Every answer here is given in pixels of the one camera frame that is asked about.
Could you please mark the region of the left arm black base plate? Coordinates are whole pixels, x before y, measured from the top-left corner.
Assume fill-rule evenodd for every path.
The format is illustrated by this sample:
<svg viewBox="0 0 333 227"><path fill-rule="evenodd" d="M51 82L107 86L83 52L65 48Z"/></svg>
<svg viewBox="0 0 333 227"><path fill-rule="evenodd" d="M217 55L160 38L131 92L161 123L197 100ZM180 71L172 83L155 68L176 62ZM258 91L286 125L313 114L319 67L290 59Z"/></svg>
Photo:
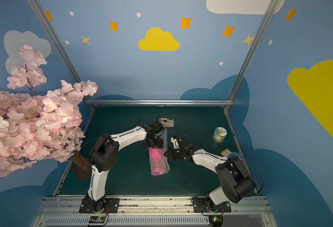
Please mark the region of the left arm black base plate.
<svg viewBox="0 0 333 227"><path fill-rule="evenodd" d="M82 200L79 213L117 213L119 203L119 198L103 198L93 201L87 197Z"/></svg>

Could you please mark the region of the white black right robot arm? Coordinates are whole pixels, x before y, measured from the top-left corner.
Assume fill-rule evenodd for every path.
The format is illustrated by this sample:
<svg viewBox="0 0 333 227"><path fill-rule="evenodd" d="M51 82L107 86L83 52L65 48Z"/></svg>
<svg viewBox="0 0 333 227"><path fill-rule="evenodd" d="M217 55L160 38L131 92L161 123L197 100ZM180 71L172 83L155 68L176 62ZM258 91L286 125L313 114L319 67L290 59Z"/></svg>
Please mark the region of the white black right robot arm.
<svg viewBox="0 0 333 227"><path fill-rule="evenodd" d="M227 157L218 156L194 147L187 136L175 135L171 138L173 146L164 156L173 160L184 159L214 172L220 187L206 195L206 205L210 208L225 202L238 203L256 187L256 182L245 166L245 160L238 153Z"/></svg>

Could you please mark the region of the right aluminium frame post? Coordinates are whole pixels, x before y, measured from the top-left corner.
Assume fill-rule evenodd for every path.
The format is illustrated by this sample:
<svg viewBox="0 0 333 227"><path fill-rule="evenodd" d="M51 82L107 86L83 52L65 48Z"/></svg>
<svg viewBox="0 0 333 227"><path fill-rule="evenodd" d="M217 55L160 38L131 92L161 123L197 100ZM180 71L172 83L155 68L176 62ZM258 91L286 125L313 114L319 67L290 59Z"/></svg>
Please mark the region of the right aluminium frame post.
<svg viewBox="0 0 333 227"><path fill-rule="evenodd" d="M234 100L234 97L242 83L242 80L243 78L245 77L247 71L248 71L248 68L253 60L253 57L259 47L259 44L261 43L267 29L268 29L268 26L270 25L270 22L274 16L274 12L275 12L275 9L277 8L277 5L278 5L279 1L278 0L273 0L273 1L270 1L268 7L267 7L267 10L262 18L262 21L256 31L256 34L255 34L255 37L254 37L254 40L252 42L252 44L250 44L250 47L248 49L248 52L247 52L247 55L245 57L245 60L242 64L242 67L231 87L231 90L228 94L228 97L227 97L227 101L230 102L230 104L228 105L224 105L223 106L223 110L225 113L227 113L228 111L228 108L230 106L233 105L233 100Z"/></svg>

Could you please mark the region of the brown tree base pot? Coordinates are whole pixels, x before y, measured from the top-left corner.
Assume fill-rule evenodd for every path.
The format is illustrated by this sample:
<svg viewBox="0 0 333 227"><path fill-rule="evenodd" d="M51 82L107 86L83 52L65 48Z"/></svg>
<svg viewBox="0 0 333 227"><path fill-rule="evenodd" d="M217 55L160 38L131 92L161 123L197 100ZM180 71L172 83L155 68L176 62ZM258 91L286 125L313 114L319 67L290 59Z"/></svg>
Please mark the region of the brown tree base pot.
<svg viewBox="0 0 333 227"><path fill-rule="evenodd" d="M91 163L79 151L75 151L70 159L72 160L71 168L79 182L82 182L91 176Z"/></svg>

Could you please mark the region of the aluminium front rail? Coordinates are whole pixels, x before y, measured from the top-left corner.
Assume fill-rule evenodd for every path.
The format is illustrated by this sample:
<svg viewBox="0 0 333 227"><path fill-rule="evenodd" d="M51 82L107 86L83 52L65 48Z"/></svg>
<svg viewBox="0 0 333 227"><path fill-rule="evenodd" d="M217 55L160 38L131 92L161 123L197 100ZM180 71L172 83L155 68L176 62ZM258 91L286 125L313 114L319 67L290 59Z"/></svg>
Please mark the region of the aluminium front rail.
<svg viewBox="0 0 333 227"><path fill-rule="evenodd" d="M230 203L231 212L195 213L191 196L108 196L119 198L117 213L79 213L82 196L45 197L32 227L88 226L91 216L105 216L102 227L209 227L209 216L222 216L222 227L276 227L264 196Z"/></svg>

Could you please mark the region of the pink plastic wine glass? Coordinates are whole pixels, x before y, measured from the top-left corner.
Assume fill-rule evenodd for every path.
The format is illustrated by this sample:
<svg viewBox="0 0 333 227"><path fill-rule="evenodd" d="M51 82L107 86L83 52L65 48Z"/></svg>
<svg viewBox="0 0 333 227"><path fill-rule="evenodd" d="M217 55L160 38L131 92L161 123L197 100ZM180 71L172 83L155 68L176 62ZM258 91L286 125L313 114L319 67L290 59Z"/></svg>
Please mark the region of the pink plastic wine glass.
<svg viewBox="0 0 333 227"><path fill-rule="evenodd" d="M158 176L166 173L166 164L163 150L161 148L149 148L149 161L151 175Z"/></svg>

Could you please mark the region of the pink cherry blossom tree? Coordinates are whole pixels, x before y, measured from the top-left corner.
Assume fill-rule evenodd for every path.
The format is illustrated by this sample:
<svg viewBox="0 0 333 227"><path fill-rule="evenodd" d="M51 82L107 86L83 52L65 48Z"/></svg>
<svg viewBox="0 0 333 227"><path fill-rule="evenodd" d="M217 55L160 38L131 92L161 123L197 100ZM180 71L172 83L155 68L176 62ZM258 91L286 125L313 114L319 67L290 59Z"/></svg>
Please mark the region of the pink cherry blossom tree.
<svg viewBox="0 0 333 227"><path fill-rule="evenodd" d="M62 163L80 151L84 133L79 104L98 90L92 81L62 80L60 89L37 95L34 87L47 81L41 69L47 62L29 45L20 48L19 56L23 66L11 68L8 91L0 90L1 177L40 160Z"/></svg>

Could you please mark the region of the aluminium back frame bar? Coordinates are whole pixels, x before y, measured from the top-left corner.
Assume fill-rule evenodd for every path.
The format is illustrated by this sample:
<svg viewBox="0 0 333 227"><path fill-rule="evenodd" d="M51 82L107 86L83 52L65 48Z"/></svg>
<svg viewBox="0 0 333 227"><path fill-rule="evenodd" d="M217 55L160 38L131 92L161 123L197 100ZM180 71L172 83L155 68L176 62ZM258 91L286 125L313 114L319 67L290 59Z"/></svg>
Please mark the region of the aluminium back frame bar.
<svg viewBox="0 0 333 227"><path fill-rule="evenodd" d="M87 99L87 105L95 106L231 106L232 100L121 100Z"/></svg>

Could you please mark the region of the aluminium frame post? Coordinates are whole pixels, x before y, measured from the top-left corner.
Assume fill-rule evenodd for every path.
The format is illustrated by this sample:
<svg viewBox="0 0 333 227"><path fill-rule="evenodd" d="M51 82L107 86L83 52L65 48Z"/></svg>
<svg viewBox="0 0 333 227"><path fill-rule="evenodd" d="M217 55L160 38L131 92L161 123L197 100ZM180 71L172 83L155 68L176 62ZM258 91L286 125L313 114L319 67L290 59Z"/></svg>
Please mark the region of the aluminium frame post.
<svg viewBox="0 0 333 227"><path fill-rule="evenodd" d="M65 48L63 47L62 42L60 41L59 37L57 36L54 28L51 25L51 21L46 16L45 11L43 10L39 1L36 0L27 0L29 6L31 7L32 11L36 15L37 19L39 20L40 24L42 25L44 31L50 38L52 44L54 45L56 51L58 52L60 58L62 59L65 67L69 71L72 79L75 82L82 81L80 75L78 74L77 70L75 69L71 59L69 58L68 54L66 53Z"/></svg>
<svg viewBox="0 0 333 227"><path fill-rule="evenodd" d="M254 40L252 42L252 44L250 44L250 47L248 49L248 52L247 52L247 55L245 57L245 60L242 64L242 67L231 87L231 90L228 94L228 97L227 97L227 101L230 102L230 104L228 105L224 105L223 106L223 110L225 113L227 113L228 111L228 108L230 106L233 105L233 100L234 100L234 97L242 83L242 80L243 78L245 77L247 71L248 71L248 68L253 60L253 57L259 47L259 44L261 43L267 29L268 29L268 26L270 25L270 22L274 16L274 12L275 12L275 9L277 8L277 5L278 5L279 1L278 0L273 0L273 1L270 1L268 7L267 7L267 10L262 18L262 21L256 31L256 34L255 34L255 37L254 37Z"/></svg>

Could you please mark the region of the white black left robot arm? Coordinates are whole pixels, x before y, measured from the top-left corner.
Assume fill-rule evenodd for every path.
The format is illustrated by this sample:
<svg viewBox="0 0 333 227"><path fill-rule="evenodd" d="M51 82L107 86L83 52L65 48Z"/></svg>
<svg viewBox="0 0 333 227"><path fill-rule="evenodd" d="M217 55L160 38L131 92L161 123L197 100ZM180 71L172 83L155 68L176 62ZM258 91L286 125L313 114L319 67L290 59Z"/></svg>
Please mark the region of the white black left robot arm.
<svg viewBox="0 0 333 227"><path fill-rule="evenodd" d="M105 185L110 170L116 165L119 151L139 141L146 149L162 148L164 142L159 134L163 129L162 123L155 120L152 124L140 124L119 134L102 134L90 152L91 182L79 212L105 213L107 206L114 203L111 213L116 213L119 201L105 197Z"/></svg>

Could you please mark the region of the white tape dispenser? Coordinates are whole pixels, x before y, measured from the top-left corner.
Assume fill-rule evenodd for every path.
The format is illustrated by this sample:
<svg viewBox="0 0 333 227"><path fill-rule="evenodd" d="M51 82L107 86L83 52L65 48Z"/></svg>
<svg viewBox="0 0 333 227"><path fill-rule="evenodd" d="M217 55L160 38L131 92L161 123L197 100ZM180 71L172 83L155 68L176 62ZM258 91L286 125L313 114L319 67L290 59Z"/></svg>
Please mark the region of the white tape dispenser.
<svg viewBox="0 0 333 227"><path fill-rule="evenodd" d="M173 128L175 124L175 121L173 119L168 118L160 118L159 121L164 128Z"/></svg>

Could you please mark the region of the left aluminium frame post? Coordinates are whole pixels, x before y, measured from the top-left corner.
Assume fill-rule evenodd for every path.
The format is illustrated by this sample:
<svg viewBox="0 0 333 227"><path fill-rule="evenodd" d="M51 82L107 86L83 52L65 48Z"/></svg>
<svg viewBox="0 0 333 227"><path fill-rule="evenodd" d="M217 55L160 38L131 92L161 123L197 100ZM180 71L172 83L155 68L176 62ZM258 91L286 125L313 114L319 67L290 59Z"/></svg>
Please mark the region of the left aluminium frame post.
<svg viewBox="0 0 333 227"><path fill-rule="evenodd" d="M43 10L39 1L36 0L27 0L29 6L31 7L32 11L36 15L37 19L39 20L40 24L42 25L44 31L50 38L52 44L54 45L56 51L58 52L60 58L62 59L65 67L69 71L72 79L75 82L82 81L80 75L78 74L77 70L75 69L71 59L69 58L68 54L66 53L65 48L63 47L62 42L60 41L59 37L57 36L54 28L51 25L51 21L46 16L45 11Z"/></svg>

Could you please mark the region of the clear bubble wrap sheet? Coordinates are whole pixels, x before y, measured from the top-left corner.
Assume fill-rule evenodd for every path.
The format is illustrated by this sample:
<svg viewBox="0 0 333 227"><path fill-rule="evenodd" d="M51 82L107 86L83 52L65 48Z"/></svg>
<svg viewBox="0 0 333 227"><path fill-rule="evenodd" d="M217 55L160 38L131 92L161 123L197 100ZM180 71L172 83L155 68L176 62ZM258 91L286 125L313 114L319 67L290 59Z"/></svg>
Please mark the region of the clear bubble wrap sheet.
<svg viewBox="0 0 333 227"><path fill-rule="evenodd" d="M162 148L149 148L149 162L151 175L160 176L167 174L170 171L170 166L167 157L164 155L167 152L167 129L160 135L163 142Z"/></svg>

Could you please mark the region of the small green circuit board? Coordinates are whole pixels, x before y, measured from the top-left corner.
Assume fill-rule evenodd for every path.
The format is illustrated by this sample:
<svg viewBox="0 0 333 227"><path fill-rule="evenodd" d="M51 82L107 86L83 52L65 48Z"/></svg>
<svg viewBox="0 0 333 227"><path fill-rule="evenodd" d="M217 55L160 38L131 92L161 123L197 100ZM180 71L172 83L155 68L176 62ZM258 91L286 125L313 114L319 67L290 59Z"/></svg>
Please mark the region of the small green circuit board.
<svg viewBox="0 0 333 227"><path fill-rule="evenodd" d="M88 226L103 226L105 223L105 216L91 216L88 220Z"/></svg>

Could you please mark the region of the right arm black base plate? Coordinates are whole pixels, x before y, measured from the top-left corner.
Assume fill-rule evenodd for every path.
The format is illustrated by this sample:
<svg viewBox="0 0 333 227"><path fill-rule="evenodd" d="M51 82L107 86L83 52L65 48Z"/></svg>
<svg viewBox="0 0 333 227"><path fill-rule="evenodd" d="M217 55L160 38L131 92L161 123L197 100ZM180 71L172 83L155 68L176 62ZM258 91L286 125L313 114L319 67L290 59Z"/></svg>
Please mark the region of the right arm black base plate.
<svg viewBox="0 0 333 227"><path fill-rule="evenodd" d="M231 212L231 206L228 201L215 205L210 198L192 197L191 202L195 213L223 213Z"/></svg>

